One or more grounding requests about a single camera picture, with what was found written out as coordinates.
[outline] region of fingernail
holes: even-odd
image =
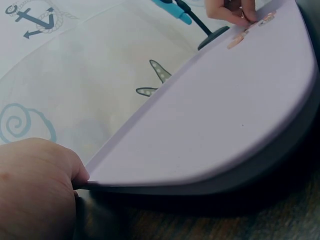
[[[87,180],[90,179],[90,174],[88,173],[87,169],[85,169],[85,178],[86,178]]]

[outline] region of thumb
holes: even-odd
[[[66,156],[71,166],[72,186],[76,190],[86,184],[90,176],[79,156],[71,149],[65,148],[65,150],[67,151]]]
[[[255,0],[241,0],[242,10],[245,16],[252,22],[257,21]]]

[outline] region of white fabric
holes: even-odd
[[[226,25],[186,2],[212,31]],[[17,14],[28,9],[42,22]],[[40,137],[84,163],[206,38],[149,0],[2,0],[0,12],[0,144]]]

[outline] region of blue spiral print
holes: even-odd
[[[4,141],[6,144],[11,143],[11,141],[5,137],[1,126],[2,126],[2,121],[4,118],[5,112],[9,108],[12,108],[12,107],[17,107],[22,110],[22,112],[24,113],[24,116],[25,116],[25,125],[23,126],[23,120],[19,116],[13,115],[13,116],[8,117],[8,119],[6,120],[6,123],[5,123],[5,128],[9,134],[11,134],[15,138],[22,138],[23,136],[25,136],[31,128],[32,120],[30,117],[30,112],[33,112],[33,113],[36,113],[42,119],[43,123],[48,128],[48,130],[50,132],[50,139],[49,140],[54,143],[57,142],[57,135],[56,135],[55,128],[52,125],[52,123],[48,119],[46,119],[45,115],[42,112],[39,112],[33,108],[25,108],[24,106],[22,106],[19,103],[11,103],[11,104],[6,105],[0,113],[0,139],[2,141]],[[12,131],[12,129],[10,127],[10,123],[12,123],[12,121],[17,121],[17,123],[14,125],[14,128],[21,129],[21,131],[19,131],[18,133],[15,133]]]

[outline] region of hand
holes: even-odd
[[[89,175],[70,149],[30,138],[0,146],[0,239],[72,239],[74,189]]]
[[[250,25],[250,22],[242,17],[243,13],[249,21],[257,21],[255,0],[231,0],[227,5],[225,0],[205,0],[205,8],[209,18],[225,20],[238,26]]]

